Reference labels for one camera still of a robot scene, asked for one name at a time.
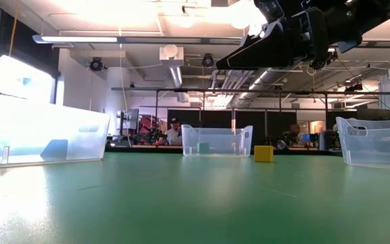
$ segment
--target black wall panel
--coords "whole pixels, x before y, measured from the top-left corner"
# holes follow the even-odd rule
[[[332,129],[337,123],[337,117],[344,119],[356,118],[358,114],[355,111],[330,111],[327,114],[326,129]]]
[[[236,129],[252,125],[252,147],[265,144],[265,115],[264,111],[236,111]]]
[[[200,127],[199,110],[168,110],[168,129],[171,128],[171,119],[176,118],[181,124]]]
[[[268,136],[281,136],[290,129],[290,125],[297,123],[297,114],[288,112],[267,112]]]
[[[201,111],[202,127],[231,129],[231,117],[231,111]]]

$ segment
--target transparent storage container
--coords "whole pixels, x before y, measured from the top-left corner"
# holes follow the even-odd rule
[[[390,121],[338,117],[337,125],[346,164],[390,167]]]
[[[193,128],[181,126],[185,156],[249,157],[252,126],[244,129]]]
[[[0,167],[100,160],[110,117],[0,96]]]

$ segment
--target bright window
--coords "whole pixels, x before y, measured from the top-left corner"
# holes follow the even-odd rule
[[[9,56],[0,57],[0,93],[36,102],[51,102],[55,79]]]
[[[57,97],[55,98],[55,104],[62,106],[63,103],[64,103],[64,77],[59,77],[57,83]]]

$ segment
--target green cube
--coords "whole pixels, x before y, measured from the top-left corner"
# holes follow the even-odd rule
[[[198,154],[209,154],[210,153],[209,143],[198,143],[196,145],[196,151]]]

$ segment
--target man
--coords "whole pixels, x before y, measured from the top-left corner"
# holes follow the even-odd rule
[[[174,118],[171,119],[171,128],[165,132],[170,145],[182,145],[180,122]]]
[[[169,145],[168,141],[163,138],[162,136],[159,138],[159,140],[157,141],[157,144],[158,146],[167,146]]]
[[[300,143],[299,134],[301,133],[301,127],[297,124],[292,124],[290,130],[282,134],[282,140],[287,146],[298,146]]]

